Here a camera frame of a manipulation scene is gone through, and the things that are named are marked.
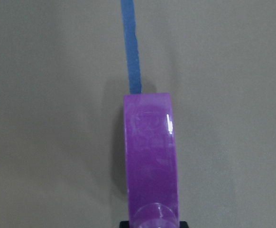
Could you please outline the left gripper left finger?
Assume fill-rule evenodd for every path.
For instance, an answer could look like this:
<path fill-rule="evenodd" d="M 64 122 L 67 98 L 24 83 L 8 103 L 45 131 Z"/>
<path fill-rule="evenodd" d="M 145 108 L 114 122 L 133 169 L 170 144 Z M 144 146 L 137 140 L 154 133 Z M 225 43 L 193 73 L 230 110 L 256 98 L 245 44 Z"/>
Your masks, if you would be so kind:
<path fill-rule="evenodd" d="M 128 220 L 121 221 L 121 222 L 119 223 L 119 228 L 130 228 L 129 221 L 128 221 Z"/>

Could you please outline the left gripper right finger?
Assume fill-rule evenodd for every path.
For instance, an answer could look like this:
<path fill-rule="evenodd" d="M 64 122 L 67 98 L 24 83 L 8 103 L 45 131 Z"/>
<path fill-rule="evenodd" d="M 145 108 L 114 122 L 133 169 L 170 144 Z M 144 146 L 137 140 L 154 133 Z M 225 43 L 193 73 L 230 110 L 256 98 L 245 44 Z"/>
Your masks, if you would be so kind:
<path fill-rule="evenodd" d="M 180 228 L 189 228 L 186 221 L 180 221 Z"/>

